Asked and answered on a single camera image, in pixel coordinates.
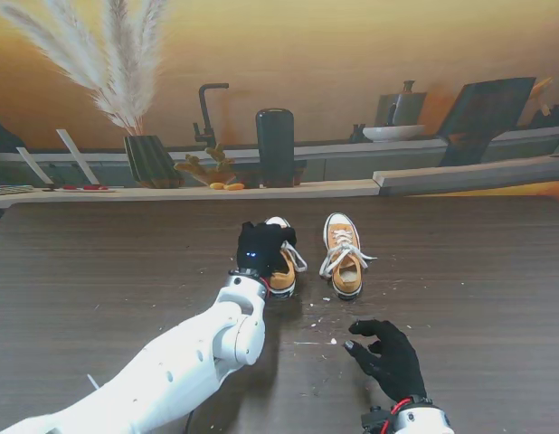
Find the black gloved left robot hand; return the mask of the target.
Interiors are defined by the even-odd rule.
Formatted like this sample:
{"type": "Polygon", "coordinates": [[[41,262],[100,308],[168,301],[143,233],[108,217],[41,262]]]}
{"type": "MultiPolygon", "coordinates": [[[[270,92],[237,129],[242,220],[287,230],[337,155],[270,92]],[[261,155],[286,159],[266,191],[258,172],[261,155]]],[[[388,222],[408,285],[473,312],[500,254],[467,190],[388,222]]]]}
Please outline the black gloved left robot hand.
{"type": "Polygon", "coordinates": [[[282,255],[285,241],[292,245],[297,242],[293,228],[281,227],[277,223],[245,222],[238,239],[238,270],[250,270],[259,278],[270,278],[274,273],[287,272],[288,262],[282,255]]]}

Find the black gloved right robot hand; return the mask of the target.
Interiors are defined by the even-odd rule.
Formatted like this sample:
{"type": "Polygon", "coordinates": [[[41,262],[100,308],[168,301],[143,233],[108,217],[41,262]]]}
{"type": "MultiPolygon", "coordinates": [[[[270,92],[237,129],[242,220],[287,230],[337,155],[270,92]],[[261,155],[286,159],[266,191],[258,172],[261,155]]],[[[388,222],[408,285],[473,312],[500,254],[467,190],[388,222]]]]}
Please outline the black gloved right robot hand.
{"type": "Polygon", "coordinates": [[[384,394],[394,402],[413,396],[426,399],[426,392],[417,353],[406,334],[390,321],[358,320],[349,326],[352,335],[376,337],[368,346],[354,340],[343,346],[360,369],[374,378],[384,394]]]}

